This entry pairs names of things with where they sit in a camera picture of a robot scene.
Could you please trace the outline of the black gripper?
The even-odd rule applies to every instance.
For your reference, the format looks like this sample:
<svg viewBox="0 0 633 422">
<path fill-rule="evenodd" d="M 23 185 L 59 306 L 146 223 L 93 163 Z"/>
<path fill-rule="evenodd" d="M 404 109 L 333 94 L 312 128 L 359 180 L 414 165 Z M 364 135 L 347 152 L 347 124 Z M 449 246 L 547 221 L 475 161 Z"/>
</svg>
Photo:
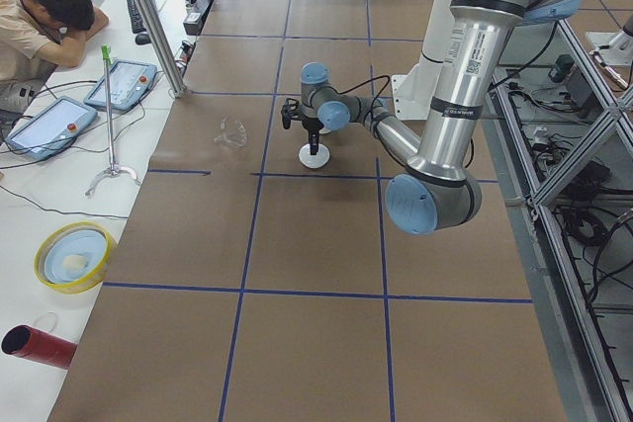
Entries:
<svg viewBox="0 0 633 422">
<path fill-rule="evenodd" d="M 319 151 L 320 120 L 318 118 L 304 118 L 302 124 L 309 134 L 309 154 L 317 155 Z"/>
</svg>

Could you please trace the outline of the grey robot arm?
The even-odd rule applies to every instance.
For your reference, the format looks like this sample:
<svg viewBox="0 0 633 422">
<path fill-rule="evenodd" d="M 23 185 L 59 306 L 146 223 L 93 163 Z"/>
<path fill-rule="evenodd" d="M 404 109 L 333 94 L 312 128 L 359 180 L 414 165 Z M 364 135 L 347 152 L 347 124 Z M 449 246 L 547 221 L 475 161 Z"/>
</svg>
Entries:
<svg viewBox="0 0 633 422">
<path fill-rule="evenodd" d="M 508 36 L 518 25 L 568 18 L 580 5 L 581 0 L 451 0 L 454 25 L 421 135 L 378 99 L 338 92 L 318 62 L 303 67 L 301 98 L 286 101 L 282 124 L 302 123 L 309 134 L 302 150 L 310 156 L 326 151 L 319 143 L 323 128 L 364 126 L 405 168 L 387 186 L 392 222 L 413 235 L 461 225 L 481 205 L 480 186 L 464 158 Z"/>
</svg>

